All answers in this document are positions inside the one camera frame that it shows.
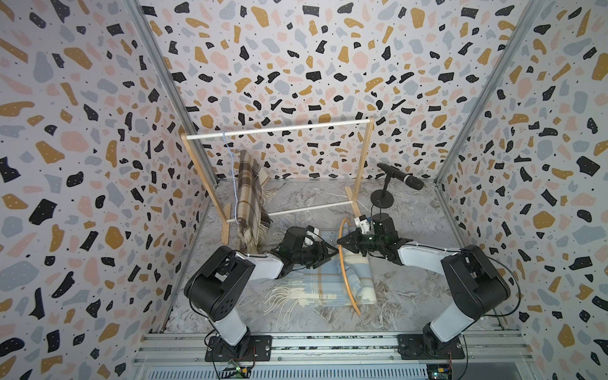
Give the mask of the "blue plaid scarf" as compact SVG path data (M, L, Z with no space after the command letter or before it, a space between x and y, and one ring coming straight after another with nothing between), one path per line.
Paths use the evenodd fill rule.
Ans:
M300 269L277 280L268 290L264 314L288 316L295 307L350 307L364 323L372 320L377 304L367 257L343 251L318 269Z

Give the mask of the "brown plaid scarf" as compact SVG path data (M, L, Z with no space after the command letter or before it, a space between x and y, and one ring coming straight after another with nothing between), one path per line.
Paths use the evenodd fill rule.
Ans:
M250 255L260 255L261 247L272 220L264 209L275 190L265 186L270 175L259 162L246 150L239 154L237 184L237 228L241 248Z

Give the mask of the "light blue wire hanger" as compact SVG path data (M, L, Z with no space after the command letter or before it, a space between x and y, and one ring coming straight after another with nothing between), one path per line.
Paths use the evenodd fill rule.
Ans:
M235 168L234 168L234 164L235 164L235 159L234 159L234 152L232 151L232 147L231 145L228 143L227 141L227 136L226 136L226 132L223 132L223 142L225 147L229 150L229 155L230 155L230 160L231 160L231 179L232 179L232 183L233 183L233 190L234 190L234 198L235 198L235 204L234 204L234 219L236 220L238 218L238 185L237 185L237 176L235 173Z

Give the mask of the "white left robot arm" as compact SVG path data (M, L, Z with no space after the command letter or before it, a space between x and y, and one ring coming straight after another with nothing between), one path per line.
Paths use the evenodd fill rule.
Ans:
M184 288L191 309L206 318L216 333L209 340L206 360L253 360L254 350L262 347L236 310L248 283L281 279L299 269L317 269L338 253L313 226L289 228L276 247L261 255L227 245L215 250Z

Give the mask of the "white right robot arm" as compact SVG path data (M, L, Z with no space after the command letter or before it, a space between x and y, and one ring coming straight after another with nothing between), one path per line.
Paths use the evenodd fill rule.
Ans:
M445 277L452 302L421 332L397 336L402 359L464 359L464 340L459 336L511 297L507 282L480 247L445 249L399 237L387 214L359 217L356 229L337 244L352 253L378 253L394 264Z

